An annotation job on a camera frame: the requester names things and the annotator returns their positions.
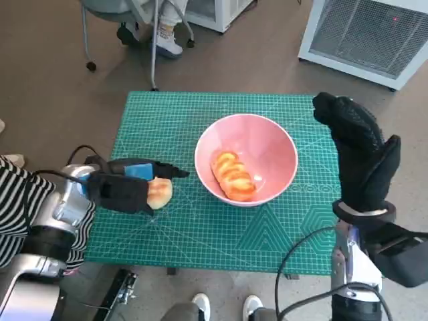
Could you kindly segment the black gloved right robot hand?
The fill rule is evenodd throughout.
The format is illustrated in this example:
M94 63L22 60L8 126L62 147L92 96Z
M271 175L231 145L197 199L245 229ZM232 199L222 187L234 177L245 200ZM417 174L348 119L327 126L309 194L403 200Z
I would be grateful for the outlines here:
M360 213L386 209L401 137L385 140L373 114L345 96L321 92L312 103L315 119L330 129L338 151L340 200Z

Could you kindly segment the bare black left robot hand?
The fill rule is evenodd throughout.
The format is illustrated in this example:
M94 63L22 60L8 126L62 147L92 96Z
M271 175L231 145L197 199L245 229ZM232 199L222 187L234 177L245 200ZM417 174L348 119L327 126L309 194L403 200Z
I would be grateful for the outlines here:
M151 181L155 178L169 179L186 178L188 171L184 171L169 163L145 158L118 158L107 162L112 174L124 175Z

